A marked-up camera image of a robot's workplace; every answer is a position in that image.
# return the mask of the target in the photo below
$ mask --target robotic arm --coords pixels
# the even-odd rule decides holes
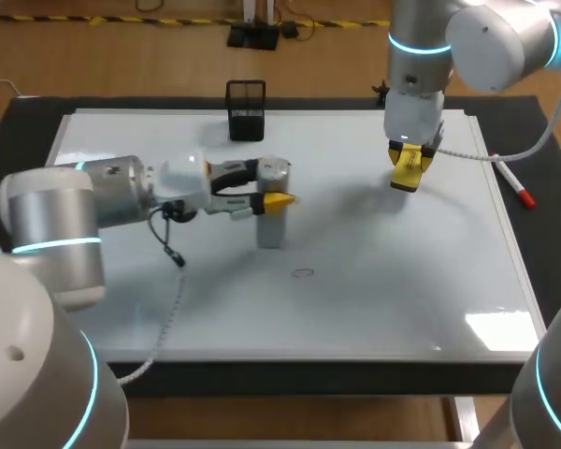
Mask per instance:
[[[384,131],[421,146],[439,133],[453,65],[487,93],[561,70],[561,0],[395,0],[389,39]]]
[[[295,201],[286,194],[288,174],[289,164],[273,157],[210,164],[199,154],[155,167],[125,156],[15,173],[0,185],[0,217],[14,246],[8,257],[41,280],[66,310],[84,309],[106,293],[98,229],[146,221],[153,210],[185,223],[203,209],[233,220],[255,215],[258,243],[274,247],[283,238],[282,212]],[[266,189],[221,193],[251,181]],[[180,254],[167,246],[165,251],[184,265]]]

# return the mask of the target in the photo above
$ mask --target white table surface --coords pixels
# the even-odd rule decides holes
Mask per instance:
[[[486,153],[475,118],[445,111],[444,148]],[[284,250],[255,221],[173,224],[186,289],[163,360],[523,361],[544,324],[492,168],[438,154],[417,193],[389,186],[382,111],[267,111],[266,138],[228,141],[225,111],[90,111],[64,121],[56,163],[200,148],[214,163],[292,163]],[[74,314],[107,361],[140,361],[179,274],[143,224],[101,231],[107,298]],[[294,270],[313,276],[296,278]]]

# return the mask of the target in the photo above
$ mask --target white cylinder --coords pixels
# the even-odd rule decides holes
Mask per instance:
[[[0,254],[0,448],[119,448],[126,400],[46,289]]]
[[[446,38],[463,81],[495,93],[549,64],[558,36],[546,6],[534,0],[490,0],[457,12]]]

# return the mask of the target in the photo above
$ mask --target marker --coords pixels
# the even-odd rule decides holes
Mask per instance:
[[[536,201],[534,201],[532,195],[524,188],[517,178],[515,178],[515,175],[511,173],[509,167],[507,167],[504,162],[495,162],[495,166],[496,169],[500,171],[501,175],[503,175],[503,178],[505,178],[510,186],[513,187],[513,190],[520,197],[524,207],[527,209],[536,208]]]

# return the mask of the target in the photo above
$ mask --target blue led ring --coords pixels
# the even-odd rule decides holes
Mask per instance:
[[[81,239],[63,239],[44,241],[43,243],[32,243],[31,245],[18,246],[12,249],[13,254],[30,253],[31,251],[43,250],[44,248],[54,248],[57,246],[82,245],[87,243],[101,243],[99,237],[85,237]]]
[[[561,431],[561,421],[559,421],[559,418],[557,418],[557,415],[554,413],[553,407],[551,407],[549,400],[546,398],[546,394],[544,393],[544,388],[542,388],[542,380],[540,378],[540,349],[541,346],[539,346],[539,349],[536,352],[536,383],[539,386],[539,393],[540,393],[540,397],[542,398],[542,403],[544,404],[544,408],[551,416],[551,419],[553,420],[554,424]]]
[[[87,421],[90,418],[90,414],[92,414],[92,409],[94,408],[93,405],[95,403],[95,397],[97,396],[97,357],[95,356],[94,348],[93,348],[92,344],[90,343],[89,339],[86,337],[86,335],[83,332],[81,332],[81,335],[83,336],[83,338],[87,342],[87,346],[90,348],[90,354],[92,356],[92,363],[93,363],[92,393],[90,394],[90,399],[87,401],[87,407],[85,407],[85,412],[83,413],[83,416],[81,417],[79,423],[77,424],[77,427],[75,428],[75,431],[73,432],[71,437],[68,439],[66,444],[63,446],[63,449],[70,449],[73,446],[73,444],[75,444],[77,439],[79,438],[79,435],[81,434],[81,432],[83,431],[83,429],[87,425]]]
[[[406,51],[407,53],[413,54],[439,54],[444,53],[445,51],[450,51],[451,46],[448,45],[447,47],[441,47],[439,49],[414,49],[412,47],[406,47],[405,45],[399,44],[389,33],[389,40],[391,43],[400,50]]]

